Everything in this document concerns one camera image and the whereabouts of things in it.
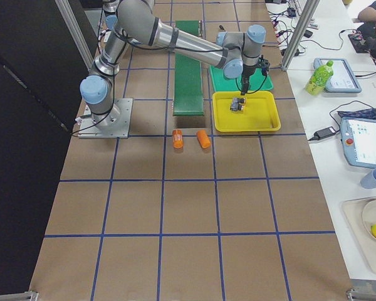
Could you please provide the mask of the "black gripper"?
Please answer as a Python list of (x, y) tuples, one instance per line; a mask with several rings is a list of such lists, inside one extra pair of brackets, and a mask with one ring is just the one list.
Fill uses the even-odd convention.
[(241, 95), (247, 94), (249, 90), (249, 79), (254, 75), (257, 69), (261, 70), (261, 74), (266, 77), (269, 72), (270, 63), (263, 55), (258, 57), (258, 60), (253, 65), (243, 65), (243, 73), (241, 75)]

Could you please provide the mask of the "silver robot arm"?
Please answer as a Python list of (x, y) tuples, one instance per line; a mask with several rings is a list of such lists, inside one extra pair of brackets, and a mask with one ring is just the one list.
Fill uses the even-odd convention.
[(228, 79), (241, 79), (242, 93), (249, 90), (249, 80), (257, 69), (268, 72), (269, 62), (261, 50), (266, 30), (254, 24), (246, 32), (223, 32), (216, 43), (204, 40), (177, 27), (169, 26), (153, 14), (153, 1), (105, 1), (115, 13), (105, 48), (95, 57), (89, 75), (80, 83), (81, 96), (90, 109), (87, 130), (99, 130), (102, 135), (115, 136), (126, 113), (116, 103), (113, 86), (119, 72), (118, 61), (132, 40), (144, 45), (145, 50), (169, 50), (197, 61), (215, 66)]
[[(119, 0), (103, 0), (102, 1), (102, 12), (100, 16), (100, 24), (99, 24), (99, 32), (98, 32), (98, 41), (101, 40), (102, 37), (108, 31), (111, 31), (117, 22), (117, 8), (119, 5)], [(106, 29), (102, 29), (102, 20), (104, 20), (106, 24)]]

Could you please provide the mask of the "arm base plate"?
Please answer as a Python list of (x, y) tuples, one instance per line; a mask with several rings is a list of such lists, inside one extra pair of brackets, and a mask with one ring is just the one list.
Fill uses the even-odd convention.
[(133, 99), (117, 98), (114, 101), (112, 111), (101, 121), (103, 117), (92, 115), (88, 105), (85, 105), (83, 118), (80, 122), (80, 129), (76, 133), (81, 139), (126, 139), (130, 129), (130, 119), (132, 114)]

